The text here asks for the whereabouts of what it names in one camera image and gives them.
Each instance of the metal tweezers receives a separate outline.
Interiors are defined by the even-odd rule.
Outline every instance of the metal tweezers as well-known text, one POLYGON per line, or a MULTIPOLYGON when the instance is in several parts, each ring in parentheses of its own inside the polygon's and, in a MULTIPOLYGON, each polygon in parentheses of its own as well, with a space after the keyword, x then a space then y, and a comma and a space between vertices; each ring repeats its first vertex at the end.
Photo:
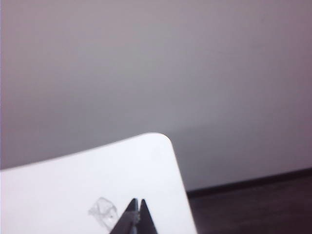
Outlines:
POLYGON ((157 234, 145 200, 138 210, 137 199, 133 198, 110 234, 157 234))

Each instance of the gray wall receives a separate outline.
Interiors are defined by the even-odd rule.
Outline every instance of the gray wall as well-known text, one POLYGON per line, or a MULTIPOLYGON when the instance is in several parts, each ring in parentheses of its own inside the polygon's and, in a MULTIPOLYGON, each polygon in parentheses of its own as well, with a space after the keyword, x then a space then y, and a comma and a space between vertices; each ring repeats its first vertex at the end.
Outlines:
POLYGON ((2 0, 2 168, 145 132, 188 190, 312 166, 311 0, 2 0))

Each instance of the transparent plastic piece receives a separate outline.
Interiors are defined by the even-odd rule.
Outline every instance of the transparent plastic piece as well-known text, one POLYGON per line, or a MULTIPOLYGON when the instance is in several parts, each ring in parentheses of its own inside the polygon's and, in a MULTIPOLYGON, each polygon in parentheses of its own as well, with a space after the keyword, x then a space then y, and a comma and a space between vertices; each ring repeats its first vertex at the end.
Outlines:
POLYGON ((108 233, 113 229, 118 221, 116 206, 109 200, 100 197, 88 212, 92 215, 100 226, 104 227, 108 233))

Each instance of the wooden floor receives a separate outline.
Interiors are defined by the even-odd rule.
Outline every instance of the wooden floor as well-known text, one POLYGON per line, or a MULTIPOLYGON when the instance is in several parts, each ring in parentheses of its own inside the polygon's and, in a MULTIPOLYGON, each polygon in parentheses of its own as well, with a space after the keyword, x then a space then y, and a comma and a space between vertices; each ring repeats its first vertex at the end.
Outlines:
POLYGON ((312 234, 312 175, 189 200, 198 234, 312 234))

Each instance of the dark baseboard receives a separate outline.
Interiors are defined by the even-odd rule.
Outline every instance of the dark baseboard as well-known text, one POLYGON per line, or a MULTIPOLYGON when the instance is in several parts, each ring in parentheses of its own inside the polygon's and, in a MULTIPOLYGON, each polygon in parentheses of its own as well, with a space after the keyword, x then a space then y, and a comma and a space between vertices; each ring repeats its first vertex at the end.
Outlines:
POLYGON ((207 196, 217 193, 225 193, 233 190, 246 189, 254 186, 261 186, 265 184, 277 183, 291 179, 297 179, 301 177, 312 176, 312 168, 289 172, 279 175, 272 175, 258 179, 251 179, 242 182, 230 183, 210 188, 191 190, 187 192, 188 198, 196 198, 201 196, 207 196))

